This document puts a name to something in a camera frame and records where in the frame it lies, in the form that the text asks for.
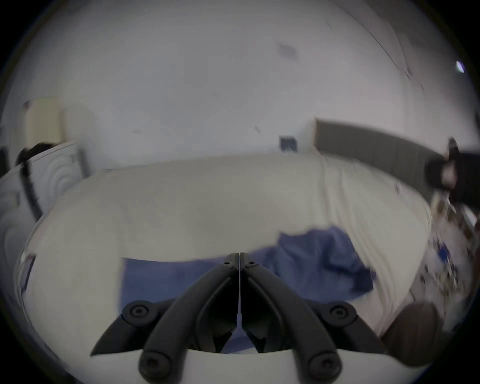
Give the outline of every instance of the white bed sheet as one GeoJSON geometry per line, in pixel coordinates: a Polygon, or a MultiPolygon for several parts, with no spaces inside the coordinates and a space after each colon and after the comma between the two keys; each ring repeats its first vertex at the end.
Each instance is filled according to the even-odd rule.
{"type": "Polygon", "coordinates": [[[320,154],[213,157],[99,172],[68,191],[27,246],[37,254],[24,306],[33,327],[82,376],[118,316],[123,257],[209,258],[274,244],[279,232],[336,225],[377,273],[354,300],[380,334],[421,263],[426,201],[391,176],[320,154]]]}

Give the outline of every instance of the bed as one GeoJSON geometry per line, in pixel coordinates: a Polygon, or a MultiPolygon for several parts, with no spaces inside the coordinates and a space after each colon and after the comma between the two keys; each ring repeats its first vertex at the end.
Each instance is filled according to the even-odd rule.
{"type": "Polygon", "coordinates": [[[377,274],[374,290],[352,304],[381,335],[427,245],[433,191],[421,173],[438,154],[320,121],[314,144],[315,153],[172,161],[83,180],[25,247],[23,258],[36,255],[23,293],[32,327],[69,373],[95,382],[89,353],[119,314],[122,258],[211,258],[335,225],[377,274]]]}

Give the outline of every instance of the power outlet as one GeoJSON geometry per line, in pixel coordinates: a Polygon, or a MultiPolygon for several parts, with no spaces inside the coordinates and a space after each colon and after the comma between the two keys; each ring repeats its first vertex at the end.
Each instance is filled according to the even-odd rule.
{"type": "Polygon", "coordinates": [[[282,152],[296,152],[297,140],[293,136],[279,136],[280,150],[282,152]]]}

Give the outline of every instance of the light fixture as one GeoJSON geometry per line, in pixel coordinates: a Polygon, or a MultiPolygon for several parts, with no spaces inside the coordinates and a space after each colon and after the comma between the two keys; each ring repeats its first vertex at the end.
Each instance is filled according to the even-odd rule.
{"type": "Polygon", "coordinates": [[[465,73],[465,67],[459,61],[456,62],[456,70],[459,71],[460,73],[465,73]]]}

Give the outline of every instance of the gray headboard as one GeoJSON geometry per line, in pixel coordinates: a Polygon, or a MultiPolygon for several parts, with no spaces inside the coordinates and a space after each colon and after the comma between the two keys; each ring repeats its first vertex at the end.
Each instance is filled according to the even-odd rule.
{"type": "Polygon", "coordinates": [[[354,158],[389,173],[432,201],[434,189],[423,171],[428,160],[443,157],[431,149],[387,133],[320,120],[314,145],[319,152],[354,158]]]}

